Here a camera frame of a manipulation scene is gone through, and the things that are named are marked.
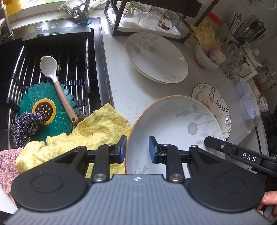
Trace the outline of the person's right hand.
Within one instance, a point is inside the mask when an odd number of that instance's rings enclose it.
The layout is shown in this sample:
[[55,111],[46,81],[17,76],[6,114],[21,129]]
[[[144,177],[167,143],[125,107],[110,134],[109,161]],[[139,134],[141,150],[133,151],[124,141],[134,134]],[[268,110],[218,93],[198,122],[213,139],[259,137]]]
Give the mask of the person's right hand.
[[264,212],[261,210],[261,208],[264,205],[274,205],[274,209],[271,212],[271,215],[269,216],[269,220],[273,221],[277,216],[276,204],[277,204],[277,191],[265,192],[263,199],[258,207],[258,211],[263,215]]

